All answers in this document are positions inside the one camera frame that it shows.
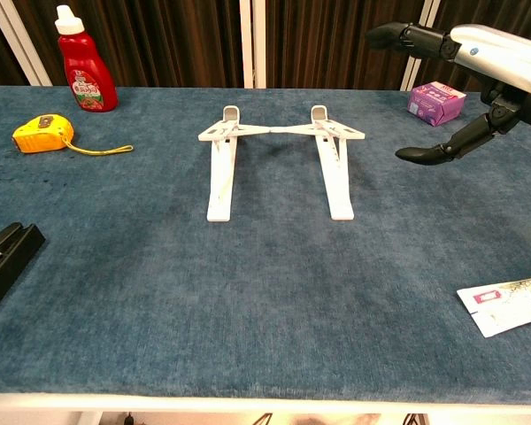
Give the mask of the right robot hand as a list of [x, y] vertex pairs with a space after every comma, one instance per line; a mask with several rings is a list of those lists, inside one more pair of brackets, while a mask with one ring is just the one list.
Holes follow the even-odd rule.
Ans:
[[461, 158], [504, 135], [519, 122], [531, 126], [531, 40], [477, 24], [443, 32], [415, 23], [389, 22], [366, 33], [374, 49], [404, 50], [415, 58], [439, 58], [465, 68], [481, 82], [488, 112], [431, 148], [405, 147], [396, 156], [423, 166]]

